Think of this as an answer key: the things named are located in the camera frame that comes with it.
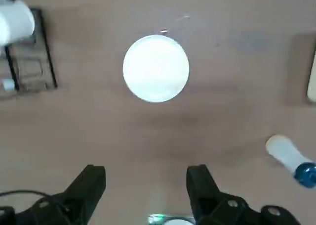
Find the screw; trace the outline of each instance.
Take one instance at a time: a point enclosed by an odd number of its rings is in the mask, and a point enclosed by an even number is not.
[[[281,215],[280,211],[278,209],[276,209],[276,208],[268,208],[268,211],[269,211],[270,214],[273,214],[275,216],[280,216]]]
[[[231,207],[238,207],[238,203],[234,200],[229,200],[228,205]]]

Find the green light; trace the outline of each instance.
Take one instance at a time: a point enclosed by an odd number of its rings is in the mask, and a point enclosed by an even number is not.
[[[153,223],[160,222],[161,220],[163,220],[164,217],[165,216],[163,214],[150,214],[148,216],[148,223],[153,224]]]

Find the white cup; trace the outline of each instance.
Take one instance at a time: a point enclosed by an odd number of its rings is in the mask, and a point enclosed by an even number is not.
[[[21,0],[0,1],[0,46],[31,36],[35,20],[31,10]]]

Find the blue bottle cap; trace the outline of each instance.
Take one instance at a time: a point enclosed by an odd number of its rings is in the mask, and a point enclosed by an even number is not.
[[[302,186],[314,188],[316,186],[316,163],[304,162],[299,165],[294,172],[294,178]]]

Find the white bottle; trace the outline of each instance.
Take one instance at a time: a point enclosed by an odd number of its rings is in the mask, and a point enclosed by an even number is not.
[[[284,135],[274,135],[266,143],[270,155],[280,161],[307,188],[316,186],[316,164],[305,157],[296,145]]]

